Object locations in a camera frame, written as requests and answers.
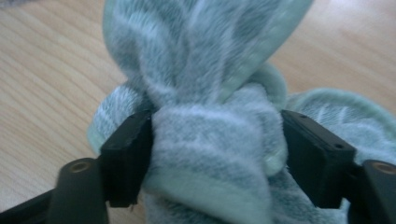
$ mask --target fabric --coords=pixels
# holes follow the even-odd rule
[[[106,1],[106,46],[129,82],[101,104],[88,137],[99,148],[124,117],[152,106],[148,222],[273,223],[268,177],[287,158],[286,85],[262,63],[310,3]]]
[[[350,91],[314,89],[290,96],[286,109],[307,115],[343,138],[365,160],[396,163],[396,119],[380,105]],[[313,207],[285,170],[269,179],[277,223],[346,223],[349,203],[341,209]]]
[[[162,155],[160,153],[154,153],[153,152],[153,160],[155,161],[156,158],[158,158],[159,161],[157,162],[151,162],[152,165],[151,167],[154,166],[154,164],[163,164],[164,160],[167,159],[168,163],[176,163],[176,164],[171,164],[171,167],[178,167],[180,165],[184,165],[186,167],[190,166],[195,166],[192,168],[195,169],[199,169],[199,170],[204,170],[207,169],[208,171],[205,171],[206,174],[210,174],[212,173],[212,175],[214,175],[216,178],[220,178],[224,175],[224,172],[227,171],[227,169],[229,169],[228,173],[230,178],[234,178],[234,182],[238,183],[238,186],[241,186],[242,189],[235,189],[234,193],[240,197],[239,199],[234,199],[236,200],[236,202],[230,202],[230,203],[234,203],[234,204],[239,204],[238,206],[234,206],[233,209],[237,209],[238,213],[235,213],[235,211],[233,211],[234,214],[240,214],[241,209],[240,206],[244,206],[246,207],[245,203],[242,203],[242,201],[256,201],[257,198],[257,192],[255,192],[254,194],[254,199],[252,199],[252,196],[248,196],[248,195],[244,195],[245,191],[247,191],[248,188],[250,188],[252,191],[253,190],[257,190],[258,193],[260,193],[260,195],[262,195],[262,197],[265,197],[265,200],[262,200],[263,203],[260,202],[260,204],[253,204],[250,207],[246,207],[247,210],[251,210],[251,211],[255,211],[255,212],[260,212],[261,216],[265,216],[263,218],[267,218],[270,217],[271,214],[265,214],[267,211],[271,211],[271,209],[268,207],[268,203],[270,202],[270,199],[268,198],[270,195],[268,193],[268,189],[266,189],[265,187],[267,186],[266,182],[266,176],[263,173],[263,170],[270,170],[271,166],[267,166],[265,167],[264,164],[268,163],[268,164],[274,164],[274,162],[277,162],[279,165],[279,168],[283,167],[284,164],[284,160],[286,159],[286,154],[284,154],[282,157],[280,157],[280,161],[276,161],[276,160],[271,160],[271,155],[273,155],[271,153],[272,152],[276,152],[276,150],[270,150],[272,148],[275,148],[274,146],[279,145],[282,147],[282,150],[279,150],[278,152],[285,152],[285,150],[283,150],[283,148],[286,149],[286,145],[284,145],[284,138],[281,135],[281,131],[280,131],[280,117],[276,111],[276,107],[275,105],[283,105],[284,103],[286,103],[285,99],[283,99],[282,101],[279,101],[277,99],[279,99],[278,95],[286,95],[286,85],[284,83],[283,78],[281,77],[281,75],[275,70],[275,68],[273,68],[271,65],[269,64],[265,64],[264,66],[262,66],[259,71],[257,71],[253,76],[252,76],[252,80],[253,79],[257,79],[262,81],[263,83],[271,83],[271,85],[268,87],[269,92],[272,92],[275,95],[272,95],[271,93],[267,94],[264,91],[264,85],[258,85],[258,84],[247,84],[244,88],[242,88],[240,91],[237,91],[233,97],[230,98],[230,100],[228,101],[227,104],[225,105],[221,105],[219,106],[220,109],[220,116],[224,116],[223,111],[224,110],[225,113],[230,114],[230,111],[235,110],[236,113],[236,117],[239,118],[241,115],[241,117],[244,117],[244,114],[248,114],[252,117],[252,119],[248,119],[246,124],[248,126],[247,130],[249,131],[249,133],[246,133],[246,129],[241,129],[241,131],[239,131],[239,133],[233,133],[236,134],[236,136],[232,136],[229,137],[231,139],[233,139],[232,142],[222,142],[222,143],[217,143],[219,144],[219,149],[218,150],[222,150],[227,152],[230,157],[224,157],[221,156],[221,153],[215,153],[213,154],[210,150],[207,151],[207,155],[205,155],[202,152],[199,152],[198,155],[183,155],[182,153],[180,153],[180,151],[175,151],[175,153],[172,154],[168,151],[164,151],[163,153],[165,153],[165,155]],[[138,110],[143,110],[143,109],[148,109],[148,108],[152,108],[152,105],[148,102],[148,98],[147,96],[144,95],[144,93],[142,92],[138,92],[134,90],[134,85],[131,81],[128,81],[126,83],[124,83],[123,85],[117,87],[111,94],[109,94],[107,96],[107,98],[101,103],[101,105],[99,106],[97,112],[95,113],[94,117],[93,117],[93,121],[92,124],[89,128],[88,131],[88,139],[90,140],[90,143],[92,145],[92,148],[94,148],[94,150],[96,152],[98,152],[100,146],[106,141],[106,139],[117,129],[118,126],[120,126],[120,124],[130,115],[132,115],[133,113],[137,112]],[[176,109],[176,111],[179,112],[179,114],[182,115],[188,115],[187,113],[184,113],[182,110]],[[221,135],[221,130],[226,129],[228,127],[232,127],[235,125],[239,125],[238,123],[236,124],[232,124],[230,123],[231,120],[230,119],[223,119],[218,121],[218,123],[220,124],[220,126],[214,126],[213,121],[216,121],[215,119],[211,120],[210,124],[201,124],[201,125],[185,125],[186,121],[182,122],[183,127],[185,127],[184,129],[186,131],[182,131],[183,132],[197,132],[196,130],[192,130],[191,128],[189,128],[190,126],[192,127],[204,127],[204,128],[212,128],[214,129],[214,131],[211,132],[211,135],[209,135],[210,138],[215,137],[217,138],[219,135]],[[267,132],[267,133],[262,133],[262,130],[266,130],[266,129],[274,129],[274,128],[278,128],[277,131],[271,131],[271,132]],[[186,134],[180,134],[180,133],[175,133],[176,137],[180,140],[185,140],[188,139],[186,138]],[[258,142],[258,141],[252,141],[252,140],[248,140],[249,139],[249,135],[255,136],[256,139],[260,139],[263,136],[264,141]],[[166,141],[168,141],[168,139],[172,139],[169,136],[165,137]],[[214,142],[210,139],[202,139],[201,140],[202,144],[205,144],[208,146],[209,143]],[[250,148],[247,145],[247,142],[250,143],[251,145],[254,144],[263,144],[263,148],[267,149],[267,151],[258,151],[257,153],[259,153],[259,155],[256,154],[251,154],[254,153],[255,150],[253,148],[253,150],[250,151],[240,151],[238,152],[239,148],[243,148],[243,149],[247,149]],[[239,173],[240,175],[238,175],[237,173],[233,173],[235,171],[238,171],[237,169],[235,169],[235,165],[230,165],[229,163],[229,159],[232,161],[233,157],[236,156],[236,153],[239,153],[241,155],[239,155],[239,157],[245,157],[245,160],[234,160],[235,164],[239,164]],[[193,161],[188,161],[186,164],[182,164],[182,162],[186,159],[186,158],[192,158],[192,159],[197,159],[197,162],[193,162]],[[203,158],[207,159],[207,161],[200,161],[198,162],[198,159]],[[216,166],[213,165],[213,163],[218,163],[221,166],[216,170]],[[245,171],[248,167],[251,167],[254,172],[260,174],[260,178],[254,178],[254,172],[248,172]],[[273,173],[276,173],[278,171],[279,168],[276,168]],[[174,171],[171,173],[171,175],[176,175],[177,171]],[[204,187],[204,186],[209,186],[208,193],[211,193],[210,197],[207,197],[207,199],[210,200],[215,200],[214,203],[216,201],[222,202],[225,204],[225,200],[232,200],[233,198],[230,198],[230,195],[233,195],[231,192],[231,188],[225,187],[225,186],[221,186],[221,183],[218,183],[219,187],[218,190],[219,192],[213,192],[213,188],[214,188],[214,184],[210,184],[208,185],[208,181],[205,179],[205,176],[202,177],[202,179],[198,178],[198,172],[193,172],[191,175],[191,177],[188,177],[186,180],[181,178],[181,175],[178,176],[178,179],[181,179],[181,182],[183,183],[191,183],[191,185],[193,186],[189,186],[187,188],[187,190],[189,192],[185,192],[183,194],[181,194],[182,189],[180,189],[179,187],[179,183],[175,183],[177,180],[172,181],[171,177],[165,177],[164,181],[166,182],[170,182],[173,183],[174,186],[171,186],[172,191],[175,194],[181,194],[181,195],[186,195],[186,196],[192,196],[193,198],[198,198],[197,193],[199,192],[199,190],[197,190],[196,188],[200,187]],[[201,180],[200,183],[196,184],[192,182],[192,180]],[[158,188],[158,186],[161,186],[162,184],[153,184],[153,186],[155,188]],[[152,195],[146,195],[145,199],[149,198],[150,200],[145,200],[145,206],[147,208],[147,214],[148,214],[148,222],[149,223],[165,223],[163,222],[165,217],[169,216],[169,218],[173,218],[172,223],[194,223],[191,222],[191,220],[195,220],[195,223],[207,223],[208,220],[213,220],[213,221],[217,221],[218,223],[221,223],[220,220],[218,218],[214,218],[218,215],[219,213],[219,209],[216,207],[214,210],[216,211],[216,214],[214,216],[208,216],[205,212],[197,212],[194,209],[191,209],[189,207],[180,205],[179,203],[174,203],[172,201],[169,201],[171,198],[165,197],[164,198],[164,194],[161,194],[161,196],[152,196]],[[210,204],[208,201],[204,201],[203,203],[205,203],[205,206],[207,206],[208,204]],[[266,209],[262,210],[262,209],[258,209],[260,207],[267,207]],[[237,221],[232,221],[233,223],[245,223],[245,220],[242,221],[242,218],[245,217],[240,217],[240,215],[238,215],[238,218],[241,218],[241,220],[237,220]]]

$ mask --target wooden surface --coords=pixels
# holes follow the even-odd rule
[[[93,157],[86,129],[125,80],[101,33],[100,0],[0,9],[0,211],[53,188],[69,161]],[[396,1],[317,0],[271,58],[290,92],[335,87],[396,114]],[[112,223],[144,223],[141,206]]]

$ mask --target knotted towel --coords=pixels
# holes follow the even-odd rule
[[[114,107],[124,107],[107,100],[89,139],[99,147],[95,139],[106,139],[103,133],[111,133],[121,117],[152,104],[155,141],[144,182],[149,222],[163,222],[155,218],[163,214],[169,223],[190,223],[184,216],[190,214],[203,220],[272,223],[267,177],[284,167],[287,156],[276,110],[284,104],[286,89],[255,72],[310,2],[106,1],[105,41],[130,79],[118,89],[130,88],[130,113],[120,115]],[[119,117],[95,124],[104,114]],[[172,205],[164,209],[161,202]],[[175,211],[186,212],[173,216]]]

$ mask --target black plastic part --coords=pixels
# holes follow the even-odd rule
[[[282,117],[291,175],[315,206],[339,208],[356,149],[305,115],[284,110]]]
[[[61,169],[56,189],[52,192],[47,223],[108,223],[97,160],[80,159]]]
[[[356,204],[351,204],[347,212],[347,223],[349,224],[374,224],[371,221],[368,211],[359,208]]]
[[[396,223],[396,166],[384,161],[365,161],[361,173],[362,198],[373,223]]]
[[[137,204],[137,195],[149,168],[152,143],[148,110],[126,119],[104,143],[99,161],[110,206]]]
[[[44,224],[50,208],[52,191],[21,203],[0,214],[1,224]]]

